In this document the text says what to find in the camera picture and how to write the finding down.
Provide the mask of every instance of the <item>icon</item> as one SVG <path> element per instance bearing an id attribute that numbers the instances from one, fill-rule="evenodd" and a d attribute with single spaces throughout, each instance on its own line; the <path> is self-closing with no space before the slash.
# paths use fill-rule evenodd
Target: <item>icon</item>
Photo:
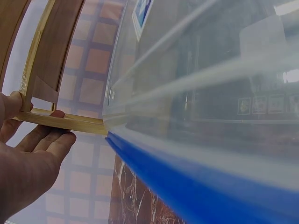
<path id="1" fill-rule="evenodd" d="M 253 97 L 252 114 L 266 114 L 267 112 L 267 97 Z"/>
<path id="2" fill-rule="evenodd" d="M 251 98 L 240 98 L 238 102 L 238 115 L 250 114 Z"/>
<path id="3" fill-rule="evenodd" d="M 285 111 L 284 94 L 270 95 L 268 113 L 283 113 Z"/>
<path id="4" fill-rule="evenodd" d="M 290 112 L 299 113 L 299 94 L 289 96 Z"/>

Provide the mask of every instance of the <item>blue plastic strip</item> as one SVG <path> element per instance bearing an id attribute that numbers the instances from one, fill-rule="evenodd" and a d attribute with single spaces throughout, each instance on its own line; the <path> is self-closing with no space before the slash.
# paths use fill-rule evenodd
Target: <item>blue plastic strip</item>
<path id="1" fill-rule="evenodd" d="M 298 217 L 244 202 L 219 192 L 198 181 L 198 179 L 191 178 L 185 172 L 174 169 L 169 164 L 113 133 L 108 133 L 106 140 L 138 177 L 187 223 L 299 223 Z M 200 169 L 204 169 L 205 175 L 219 176 L 219 173 L 215 173 L 213 169 L 202 166 Z M 277 189 L 268 187 L 267 191 L 277 192 Z"/>

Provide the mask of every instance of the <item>tiled wall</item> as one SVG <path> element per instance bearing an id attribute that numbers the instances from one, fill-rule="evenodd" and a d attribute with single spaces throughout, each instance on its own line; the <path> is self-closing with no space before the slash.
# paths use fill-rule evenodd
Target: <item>tiled wall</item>
<path id="1" fill-rule="evenodd" d="M 108 69 L 125 0 L 86 0 L 67 57 L 58 109 L 101 118 Z M 16 223 L 107 224 L 115 152 L 104 136 L 76 133 L 54 186 L 12 217 Z"/>

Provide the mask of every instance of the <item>sign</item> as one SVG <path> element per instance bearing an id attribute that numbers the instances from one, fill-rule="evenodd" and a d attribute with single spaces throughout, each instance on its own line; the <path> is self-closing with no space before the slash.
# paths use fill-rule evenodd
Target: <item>sign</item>
<path id="1" fill-rule="evenodd" d="M 284 94 L 270 95 L 268 113 L 285 112 L 285 96 Z"/>
<path id="2" fill-rule="evenodd" d="M 140 40 L 144 25 L 153 6 L 153 2 L 154 0 L 137 0 L 136 2 L 132 19 L 138 41 Z"/>
<path id="3" fill-rule="evenodd" d="M 267 112 L 267 97 L 253 97 L 252 114 L 266 114 Z"/>
<path id="4" fill-rule="evenodd" d="M 250 114 L 251 98 L 240 98 L 238 101 L 238 115 Z"/>

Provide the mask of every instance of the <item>finger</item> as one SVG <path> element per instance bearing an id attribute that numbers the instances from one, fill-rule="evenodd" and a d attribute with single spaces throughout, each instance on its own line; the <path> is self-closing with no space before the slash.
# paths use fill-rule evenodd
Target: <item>finger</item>
<path id="1" fill-rule="evenodd" d="M 0 130 L 0 141 L 7 143 L 8 140 L 10 140 L 20 125 L 22 124 L 22 121 L 14 120 L 14 119 L 8 119 L 5 120 L 3 123 L 3 126 Z"/>
<path id="2" fill-rule="evenodd" d="M 64 113 L 62 111 L 54 111 L 51 116 L 63 118 Z M 32 152 L 37 144 L 45 138 L 52 130 L 52 127 L 38 125 L 29 134 L 23 138 L 23 140 L 16 146 L 16 149 L 24 152 Z"/>
<path id="3" fill-rule="evenodd" d="M 22 97 L 17 91 L 12 92 L 9 97 L 0 93 L 1 113 L 2 120 L 13 118 L 17 115 L 22 107 Z"/>
<path id="4" fill-rule="evenodd" d="M 69 153 L 75 141 L 75 134 L 72 132 L 68 132 L 61 135 L 59 139 L 54 141 L 47 149 L 47 152 L 52 153 L 57 158 L 59 164 L 61 164 L 66 155 Z"/>
<path id="5" fill-rule="evenodd" d="M 48 147 L 57 139 L 59 139 L 59 137 L 65 133 L 67 133 L 67 130 L 64 129 L 60 129 L 60 128 L 53 128 L 51 130 L 51 132 L 44 137 L 42 140 L 40 140 L 40 142 L 37 144 L 37 146 L 35 147 L 35 149 L 33 150 L 33 152 L 35 151 L 39 151 L 39 150 L 43 150 L 46 151 L 48 149 Z"/>

